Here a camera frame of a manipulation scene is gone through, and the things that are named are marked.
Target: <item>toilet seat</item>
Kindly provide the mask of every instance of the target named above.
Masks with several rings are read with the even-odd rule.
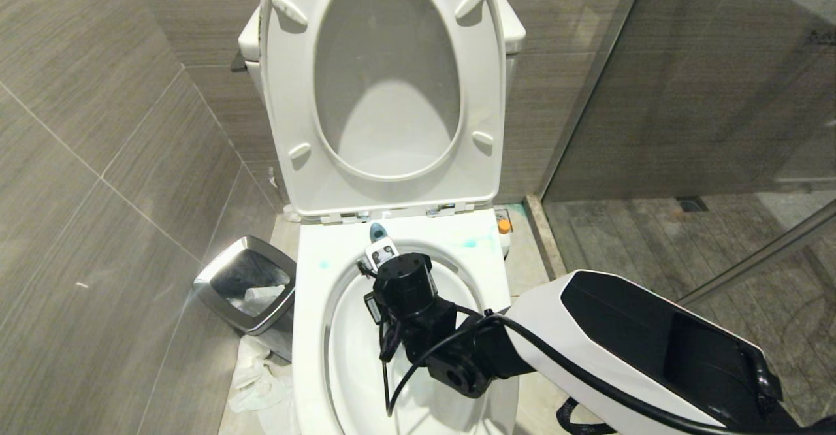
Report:
[[[450,217],[393,218],[381,224],[401,253],[424,251],[434,257],[433,277],[440,295],[474,309],[501,310],[511,304],[493,209]],[[368,243],[369,226],[302,225],[293,316],[296,326],[305,323],[308,330],[295,327],[293,332],[293,391],[302,433],[511,433],[516,378],[494,381],[485,396],[472,400],[420,369],[407,383],[394,416],[386,417],[377,326],[362,298],[371,283],[358,276],[355,266]],[[350,333],[344,332],[346,324]],[[403,349],[399,354],[389,365],[391,391],[409,366]]]
[[[261,9],[265,105],[299,214],[339,223],[495,197],[505,104],[496,0]]]

